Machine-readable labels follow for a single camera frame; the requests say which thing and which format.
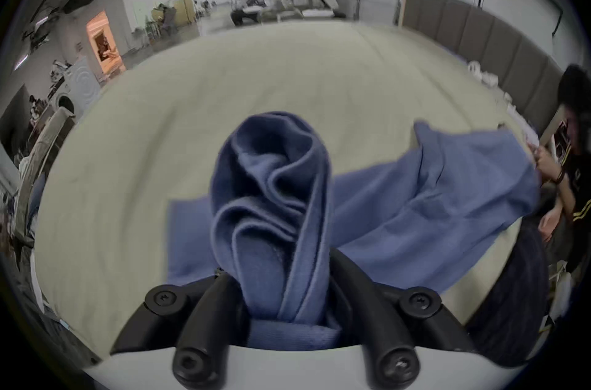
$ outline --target gray padded wall panel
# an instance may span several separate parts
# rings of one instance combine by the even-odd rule
[[[441,23],[435,40],[452,52],[457,53],[469,12],[470,5],[468,3],[447,0],[443,7],[443,15],[441,16]]]
[[[423,0],[406,0],[404,7],[403,26],[417,29],[418,18],[421,16]]]
[[[480,66],[484,72],[490,72],[498,76],[500,84],[504,82],[509,72],[509,67],[513,62],[513,57],[515,57],[521,37],[521,33],[506,22],[495,18]]]
[[[523,113],[531,95],[549,62],[548,56],[526,38],[521,38],[519,48],[501,88],[511,95],[513,105]]]
[[[542,135],[558,109],[556,95],[561,77],[562,71],[558,66],[548,61],[523,112],[525,119],[534,126],[539,135]]]
[[[431,39],[437,37],[445,3],[446,0],[423,0],[417,29]]]
[[[467,61],[480,61],[495,17],[471,7],[457,53]]]

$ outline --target screw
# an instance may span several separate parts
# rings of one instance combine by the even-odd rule
[[[419,310],[426,310],[431,306],[431,298],[425,295],[425,293],[417,293],[410,297],[410,304]]]
[[[410,357],[402,351],[394,351],[384,357],[381,368],[384,377],[396,382],[408,382],[416,376]]]
[[[170,306],[177,301],[177,296],[171,291],[161,291],[156,294],[154,301],[159,306]]]
[[[207,355],[194,349],[177,351],[173,373],[182,383],[199,383],[211,377],[211,363]]]

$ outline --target blue cloth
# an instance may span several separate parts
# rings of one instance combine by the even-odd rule
[[[248,345],[280,350],[336,344],[324,309],[329,246],[374,281],[443,292],[532,211],[538,176],[506,129],[414,129],[417,149],[331,182],[328,154],[304,121],[248,118],[222,147],[211,198],[170,204],[168,282],[219,265],[240,282],[253,318]]]

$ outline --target bracelet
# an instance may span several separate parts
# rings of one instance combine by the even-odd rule
[[[565,173],[566,172],[564,169],[560,169],[560,174],[558,175],[558,178],[554,181],[556,185],[560,185],[560,182],[565,179]]]

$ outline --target doorway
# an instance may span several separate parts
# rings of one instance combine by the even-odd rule
[[[112,78],[124,72],[125,65],[117,50],[106,12],[101,11],[88,21],[86,32],[103,74],[107,78]]]

